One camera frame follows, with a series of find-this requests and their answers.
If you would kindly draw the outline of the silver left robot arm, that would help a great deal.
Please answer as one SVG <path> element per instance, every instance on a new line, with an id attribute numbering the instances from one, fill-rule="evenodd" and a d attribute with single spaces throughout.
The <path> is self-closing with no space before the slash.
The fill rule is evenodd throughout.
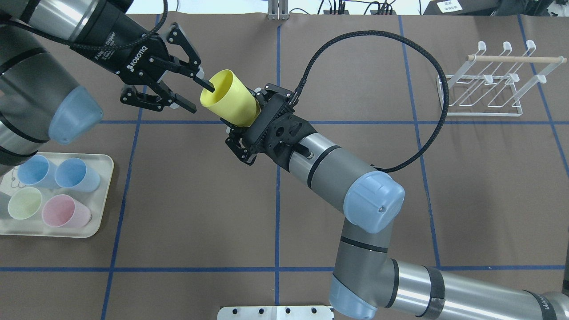
<path id="1" fill-rule="evenodd" d="M 68 46 L 118 76 L 120 102 L 161 112 L 196 106 L 162 80 L 167 72 L 193 79 L 209 92 L 201 59 L 168 14 L 147 30 L 127 11 L 131 0 L 3 0 L 1 2 L 1 174 L 29 161 L 51 140 L 69 144 L 102 120 L 88 90 L 36 40 Z"/>

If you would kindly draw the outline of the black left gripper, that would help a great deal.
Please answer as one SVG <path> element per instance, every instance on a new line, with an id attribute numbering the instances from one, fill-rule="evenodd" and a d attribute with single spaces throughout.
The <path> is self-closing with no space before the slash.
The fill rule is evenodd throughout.
<path id="1" fill-rule="evenodd" d="M 87 24 L 76 38 L 76 42 L 85 45 L 124 45 L 141 39 L 148 31 L 132 20 L 116 4 L 108 0 L 98 0 Z M 188 61 L 169 55 L 164 43 L 180 46 L 188 57 Z M 124 82 L 120 94 L 120 102 L 132 107 L 161 112 L 165 107 L 179 108 L 196 113 L 194 103 L 182 95 L 173 92 L 163 81 L 159 81 L 164 72 L 172 71 L 185 75 L 209 92 L 214 92 L 214 85 L 204 78 L 200 56 L 177 23 L 169 26 L 161 37 L 154 34 L 133 48 L 121 50 L 87 50 L 73 48 L 73 51 L 93 61 L 104 69 L 116 73 Z M 139 73 L 151 76 L 150 81 L 140 80 Z M 136 85 L 147 86 L 154 95 L 137 91 Z"/>

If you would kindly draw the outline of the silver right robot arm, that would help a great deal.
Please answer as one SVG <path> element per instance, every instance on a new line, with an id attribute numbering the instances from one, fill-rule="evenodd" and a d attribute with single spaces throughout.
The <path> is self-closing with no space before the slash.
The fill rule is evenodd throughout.
<path id="1" fill-rule="evenodd" d="M 414 154 L 440 111 L 434 79 L 311 77 L 300 114 L 378 166 Z M 559 293 L 568 241 L 568 83 L 541 84 L 520 118 L 449 117 L 420 160 L 393 174 L 406 190 L 389 256 L 454 276 L 534 293 Z M 341 217 L 294 178 L 276 173 L 275 221 L 260 211 L 241 223 L 248 247 L 275 245 L 273 268 L 194 275 L 179 319 L 213 320 L 221 307 L 326 304 Z M 254 227 L 273 226 L 256 232 Z"/>

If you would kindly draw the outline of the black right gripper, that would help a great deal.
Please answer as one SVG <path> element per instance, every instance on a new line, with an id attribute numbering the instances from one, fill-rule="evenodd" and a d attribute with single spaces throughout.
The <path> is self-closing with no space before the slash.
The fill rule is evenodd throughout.
<path id="1" fill-rule="evenodd" d="M 260 113 L 248 127 L 236 126 L 225 120 L 229 135 L 225 143 L 240 162 L 250 166 L 254 164 L 256 154 L 265 153 L 268 149 L 265 145 L 270 125 L 285 113 L 293 112 L 290 106 L 293 91 L 268 83 L 256 90 L 248 88 L 248 92 L 256 100 Z"/>

